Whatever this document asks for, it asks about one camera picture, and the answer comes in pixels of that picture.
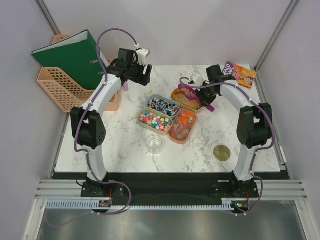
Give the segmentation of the magenta plastic scoop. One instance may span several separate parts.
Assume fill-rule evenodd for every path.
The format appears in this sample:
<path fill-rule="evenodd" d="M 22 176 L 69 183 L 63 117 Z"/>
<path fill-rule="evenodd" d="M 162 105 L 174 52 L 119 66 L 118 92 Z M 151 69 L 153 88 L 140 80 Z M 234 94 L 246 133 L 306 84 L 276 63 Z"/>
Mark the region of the magenta plastic scoop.
<path fill-rule="evenodd" d="M 205 107 L 208 111 L 213 113 L 215 111 L 215 108 L 211 105 L 205 105 L 203 106 L 200 98 L 196 95 L 196 91 L 192 89 L 189 86 L 182 85 L 181 83 L 178 85 L 178 89 L 183 93 L 183 95 L 189 100 L 189 101 L 196 101 L 198 103 L 198 108 L 201 109 L 202 107 Z"/>

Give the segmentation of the clear glass jar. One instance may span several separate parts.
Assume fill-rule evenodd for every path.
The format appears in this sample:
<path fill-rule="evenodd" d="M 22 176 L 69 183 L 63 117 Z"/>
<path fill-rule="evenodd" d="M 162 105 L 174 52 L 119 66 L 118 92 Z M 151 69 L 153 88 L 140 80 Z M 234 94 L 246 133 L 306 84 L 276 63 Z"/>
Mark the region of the clear glass jar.
<path fill-rule="evenodd" d="M 163 141 L 159 134 L 151 134 L 145 139 L 147 150 L 151 154 L 159 154 L 163 148 Z"/>

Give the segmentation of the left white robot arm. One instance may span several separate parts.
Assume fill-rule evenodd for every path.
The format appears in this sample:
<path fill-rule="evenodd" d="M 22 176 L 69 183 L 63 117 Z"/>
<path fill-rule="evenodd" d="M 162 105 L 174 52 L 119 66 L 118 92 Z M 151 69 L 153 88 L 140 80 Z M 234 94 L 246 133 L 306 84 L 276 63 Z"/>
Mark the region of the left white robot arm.
<path fill-rule="evenodd" d="M 113 96 L 127 81 L 147 86 L 153 66 L 147 64 L 150 51 L 138 47 L 136 50 L 121 48 L 118 57 L 108 67 L 104 67 L 102 79 L 91 97 L 80 107 L 70 112 L 74 150 L 84 152 L 87 177 L 95 181 L 92 191 L 99 197 L 106 196 L 110 185 L 103 179 L 107 175 L 104 165 L 102 144 L 106 138 L 106 128 L 102 115 Z"/>

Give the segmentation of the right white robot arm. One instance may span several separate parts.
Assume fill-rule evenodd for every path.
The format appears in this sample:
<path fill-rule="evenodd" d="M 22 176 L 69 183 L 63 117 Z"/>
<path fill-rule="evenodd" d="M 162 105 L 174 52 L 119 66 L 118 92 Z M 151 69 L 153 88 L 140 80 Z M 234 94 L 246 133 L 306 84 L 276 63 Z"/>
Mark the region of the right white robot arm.
<path fill-rule="evenodd" d="M 232 75 L 224 75 L 219 65 L 206 69 L 207 80 L 193 76 L 189 81 L 196 86 L 196 95 L 204 106 L 212 104 L 218 96 L 225 97 L 238 111 L 236 135 L 240 153 L 233 175 L 236 180 L 229 184 L 235 197 L 247 191 L 246 181 L 254 178 L 254 163 L 257 153 L 270 149 L 275 142 L 272 123 L 272 107 L 269 103 L 255 103 L 240 87 Z"/>

